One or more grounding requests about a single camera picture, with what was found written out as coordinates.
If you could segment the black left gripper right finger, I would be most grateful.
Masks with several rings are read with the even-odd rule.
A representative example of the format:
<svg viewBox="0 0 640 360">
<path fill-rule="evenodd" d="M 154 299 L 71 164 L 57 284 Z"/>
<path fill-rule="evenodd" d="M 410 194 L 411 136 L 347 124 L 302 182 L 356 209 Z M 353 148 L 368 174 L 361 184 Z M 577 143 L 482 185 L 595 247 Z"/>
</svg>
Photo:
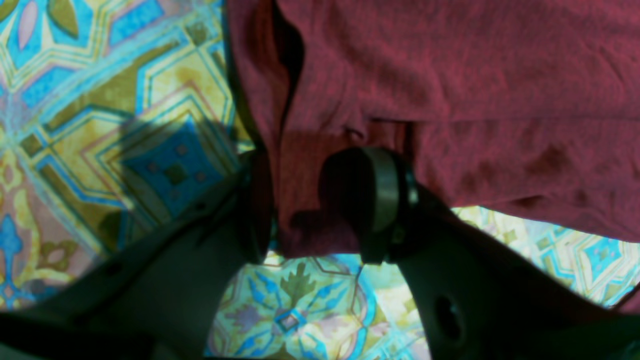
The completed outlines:
<svg viewBox="0 0 640 360">
<path fill-rule="evenodd" d="M 362 262 L 400 269 L 432 359 L 639 358 L 638 315 L 578 296 L 462 221 L 396 153 L 335 153 L 320 198 L 352 228 Z"/>
</svg>

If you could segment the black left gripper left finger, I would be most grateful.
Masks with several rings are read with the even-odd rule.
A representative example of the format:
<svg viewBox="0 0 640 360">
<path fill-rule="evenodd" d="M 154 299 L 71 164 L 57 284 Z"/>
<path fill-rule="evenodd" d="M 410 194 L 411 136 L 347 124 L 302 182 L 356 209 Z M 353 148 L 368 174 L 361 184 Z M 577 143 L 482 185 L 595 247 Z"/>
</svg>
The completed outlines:
<svg viewBox="0 0 640 360">
<path fill-rule="evenodd" d="M 227 285 L 268 253 L 269 159 L 36 305 L 1 314 L 3 360 L 201 360 Z"/>
</svg>

